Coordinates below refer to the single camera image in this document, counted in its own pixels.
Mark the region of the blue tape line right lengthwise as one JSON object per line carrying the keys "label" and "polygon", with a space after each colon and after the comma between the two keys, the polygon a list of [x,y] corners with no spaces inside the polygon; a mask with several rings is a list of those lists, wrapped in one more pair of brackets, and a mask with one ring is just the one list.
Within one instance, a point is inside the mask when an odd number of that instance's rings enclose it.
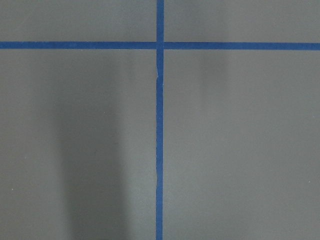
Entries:
{"label": "blue tape line right lengthwise", "polygon": [[156,2],[156,196],[155,239],[163,239],[163,130],[164,130],[164,1]]}

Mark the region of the blue tape line right crosswise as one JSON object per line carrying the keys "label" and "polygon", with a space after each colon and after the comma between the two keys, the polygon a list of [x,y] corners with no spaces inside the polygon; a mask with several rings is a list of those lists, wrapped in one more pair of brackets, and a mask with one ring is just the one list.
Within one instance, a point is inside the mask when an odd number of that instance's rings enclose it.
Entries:
{"label": "blue tape line right crosswise", "polygon": [[318,51],[319,43],[303,42],[146,42],[146,41],[2,41],[1,49],[124,50],[287,50]]}

